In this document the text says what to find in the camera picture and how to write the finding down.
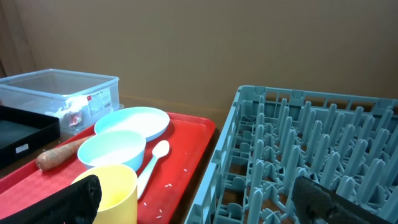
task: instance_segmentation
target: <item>white label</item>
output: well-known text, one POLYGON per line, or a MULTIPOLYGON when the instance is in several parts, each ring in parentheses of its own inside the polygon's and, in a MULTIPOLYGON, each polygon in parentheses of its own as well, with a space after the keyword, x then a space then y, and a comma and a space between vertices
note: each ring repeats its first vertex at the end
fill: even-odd
POLYGON ((111 92, 109 88, 92 93, 87 96, 90 116, 94 116, 102 110, 112 106, 111 92))
POLYGON ((19 146, 19 147, 16 147, 16 148, 15 148, 15 151, 16 151, 17 153, 20 153, 20 152, 25 151, 25 150, 28 149, 28 148, 29 148, 29 145, 26 143, 26 144, 24 144, 24 145, 21 145, 21 146, 19 146))

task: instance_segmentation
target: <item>container lid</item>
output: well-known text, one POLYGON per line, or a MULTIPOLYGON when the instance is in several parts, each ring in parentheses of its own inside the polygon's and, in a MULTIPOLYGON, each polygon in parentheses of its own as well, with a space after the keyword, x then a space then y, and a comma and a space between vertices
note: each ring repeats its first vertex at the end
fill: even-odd
POLYGON ((84 95, 118 81, 118 77, 84 72, 47 69, 0 79, 0 88, 35 95, 69 98, 84 95))

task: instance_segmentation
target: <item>black tray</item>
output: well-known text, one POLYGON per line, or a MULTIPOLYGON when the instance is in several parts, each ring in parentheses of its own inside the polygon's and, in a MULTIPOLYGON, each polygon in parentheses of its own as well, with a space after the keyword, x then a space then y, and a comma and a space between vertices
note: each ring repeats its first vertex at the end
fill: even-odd
POLYGON ((58 118, 0 106, 0 168, 59 137, 58 118))

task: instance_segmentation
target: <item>dish rack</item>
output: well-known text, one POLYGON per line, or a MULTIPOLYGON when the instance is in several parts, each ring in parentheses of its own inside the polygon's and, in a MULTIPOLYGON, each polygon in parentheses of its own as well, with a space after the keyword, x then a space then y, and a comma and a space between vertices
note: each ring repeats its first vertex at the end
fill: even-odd
POLYGON ((290 194, 301 175, 397 223, 397 109, 393 99, 239 87, 185 223, 298 223, 290 194))

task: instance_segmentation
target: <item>light blue bowl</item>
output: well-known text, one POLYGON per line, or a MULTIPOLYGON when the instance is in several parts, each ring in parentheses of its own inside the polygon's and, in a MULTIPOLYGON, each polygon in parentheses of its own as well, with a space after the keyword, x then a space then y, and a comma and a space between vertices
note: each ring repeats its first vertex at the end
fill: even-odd
POLYGON ((137 171, 144 160, 146 139, 134 131, 111 131, 85 141, 77 157, 87 169, 94 166, 125 164, 137 171))
POLYGON ((133 107, 115 111, 101 118, 94 126, 96 134, 129 130, 142 134, 147 141, 163 134, 170 123, 168 114, 150 107, 133 107))

